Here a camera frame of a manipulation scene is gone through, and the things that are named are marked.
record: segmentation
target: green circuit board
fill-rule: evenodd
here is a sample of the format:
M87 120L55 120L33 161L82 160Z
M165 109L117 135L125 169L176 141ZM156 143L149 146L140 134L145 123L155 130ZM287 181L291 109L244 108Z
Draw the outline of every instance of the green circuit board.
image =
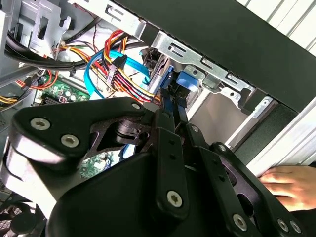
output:
M57 81L52 87L43 90L44 94L48 94L61 103L86 101L90 99L88 94L85 94L67 84Z
M80 175L89 179L111 166L113 153L103 152L99 155L86 159L80 166Z

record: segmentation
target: silver screw head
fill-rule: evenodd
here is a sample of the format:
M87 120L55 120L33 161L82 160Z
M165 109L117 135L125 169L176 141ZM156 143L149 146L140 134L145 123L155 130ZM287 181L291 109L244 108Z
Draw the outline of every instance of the silver screw head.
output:
M198 127L196 127L196 126L192 126L192 130L194 131L194 132L198 132L199 131L199 129L198 129Z
M39 131L45 131L50 128L50 122L44 118L34 118L31 120L31 126Z
M61 143L66 147L75 148L79 145L79 139L74 135L66 134L62 136Z
M245 222L242 216L235 214L233 216L233 220L234 220L235 225L239 229L241 229L242 231L247 231L247 223Z
M294 221L290 221L290 224L297 233L300 234L302 232L301 228Z
M269 104L269 100L264 100L264 101L263 101L263 104L264 104L264 105Z
M285 232L289 231L288 226L286 225L286 223L283 220L278 219L277 223L281 227L282 230L284 230Z
M181 207L182 206L182 198L181 196L175 191L169 191L167 193L167 200L168 202L173 205L174 207Z
M219 147L219 149L221 149L221 151L223 151L223 152L226 151L226 148L223 145L219 145L218 147Z
M137 109L137 110L140 109L140 106L139 106L138 104L133 103L132 106L133 106L135 109Z

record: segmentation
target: black cable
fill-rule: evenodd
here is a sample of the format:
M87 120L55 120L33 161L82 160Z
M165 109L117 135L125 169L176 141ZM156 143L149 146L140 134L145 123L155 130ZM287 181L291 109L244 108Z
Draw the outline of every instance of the black cable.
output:
M64 40L64 42L66 44L71 43L72 41L75 41L76 39L78 39L79 37L81 37L82 35L84 35L85 33L87 33L89 30L91 30L93 27L95 27L95 25L97 25L100 21L102 20L102 18L97 17L95 19L93 19L92 22L90 22L86 27L84 27L81 31L79 31L78 33L74 34L73 36L71 36L69 39Z
M101 21L101 18L95 18L90 24L88 24L85 28L83 28L80 32L75 34L66 40L67 42L74 41L88 30L93 28L96 24ZM7 34L7 44L5 47L5 55L13 60L29 64L31 66L35 66L38 68L43 68L47 70L53 71L76 71L84 69L85 62L61 62L54 61L50 58L43 58L32 51L30 51L27 47L23 46L20 42L18 42L10 32Z
M35 85L39 79L40 79L40 76L34 77L34 79L32 80L32 85ZM13 108L14 106L20 104L23 100L25 100L26 98L29 97L31 92L32 92L32 90L29 88L26 91L24 91L22 93L22 95L20 95L17 98L17 101L14 102L13 104L8 104L8 105L3 104L3 105L1 105L2 108L0 109L0 112L4 112L4 111L9 110L9 109Z

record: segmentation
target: human hand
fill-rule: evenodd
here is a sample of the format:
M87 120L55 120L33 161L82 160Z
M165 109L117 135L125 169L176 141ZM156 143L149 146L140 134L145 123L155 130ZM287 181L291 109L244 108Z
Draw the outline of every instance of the human hand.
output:
M316 208L316 168L279 166L259 179L289 211Z

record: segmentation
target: blue plastic latch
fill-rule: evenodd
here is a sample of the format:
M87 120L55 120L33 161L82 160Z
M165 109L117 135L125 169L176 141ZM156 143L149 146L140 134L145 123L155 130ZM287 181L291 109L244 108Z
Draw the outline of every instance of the blue plastic latch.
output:
M180 72L177 84L192 92L196 92L198 90L199 81L185 72Z

